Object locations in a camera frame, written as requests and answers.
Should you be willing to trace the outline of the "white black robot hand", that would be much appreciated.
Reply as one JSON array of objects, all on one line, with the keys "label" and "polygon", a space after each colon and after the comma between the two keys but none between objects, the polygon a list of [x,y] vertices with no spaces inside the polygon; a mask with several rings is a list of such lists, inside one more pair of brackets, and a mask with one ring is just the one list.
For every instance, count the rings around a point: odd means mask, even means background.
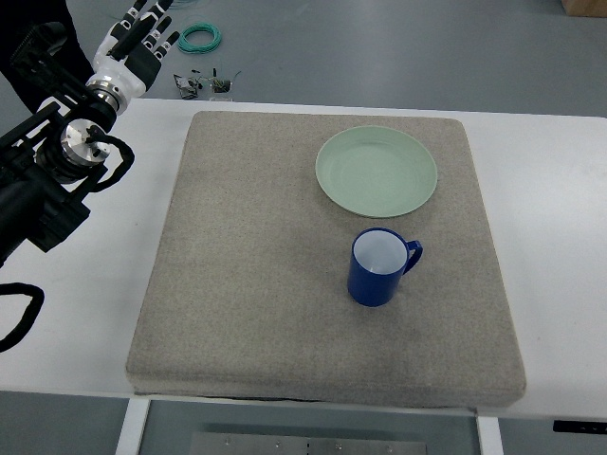
[{"label": "white black robot hand", "polygon": [[86,87],[121,115],[154,84],[180,33],[170,30],[172,0],[137,1],[105,35]]}]

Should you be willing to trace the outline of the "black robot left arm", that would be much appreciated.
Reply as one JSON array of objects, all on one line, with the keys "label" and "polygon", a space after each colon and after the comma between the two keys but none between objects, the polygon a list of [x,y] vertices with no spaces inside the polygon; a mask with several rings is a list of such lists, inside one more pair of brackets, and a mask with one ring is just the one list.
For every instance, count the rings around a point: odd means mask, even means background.
[{"label": "black robot left arm", "polygon": [[112,87],[87,87],[54,59],[67,38],[57,22],[35,26],[10,59],[51,100],[1,138],[1,258],[24,241],[48,252],[89,216],[84,198],[118,183],[135,161],[110,136],[124,102]]}]

